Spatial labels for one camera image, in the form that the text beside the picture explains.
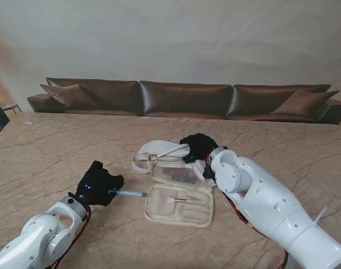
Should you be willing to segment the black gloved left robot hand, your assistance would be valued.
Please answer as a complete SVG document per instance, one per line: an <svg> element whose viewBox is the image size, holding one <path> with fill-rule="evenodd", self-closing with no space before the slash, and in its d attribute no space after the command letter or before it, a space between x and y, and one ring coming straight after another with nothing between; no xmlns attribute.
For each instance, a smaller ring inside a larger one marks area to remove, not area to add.
<svg viewBox="0 0 341 269"><path fill-rule="evenodd" d="M108 206L116 196L114 191L123 185L122 175L111 175L103 163L95 160L79 182L74 196L83 205Z"/></svg>

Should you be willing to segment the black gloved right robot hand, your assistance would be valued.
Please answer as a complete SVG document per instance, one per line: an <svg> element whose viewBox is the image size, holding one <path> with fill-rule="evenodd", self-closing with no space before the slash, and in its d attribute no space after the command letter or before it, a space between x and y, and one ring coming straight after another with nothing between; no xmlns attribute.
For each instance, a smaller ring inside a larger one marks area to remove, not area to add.
<svg viewBox="0 0 341 269"><path fill-rule="evenodd" d="M183 157L185 163L193 163L197 160L204 161L218 147L214 139L202 133L189 135L180 140L180 144L187 144L190 148L189 153Z"/></svg>

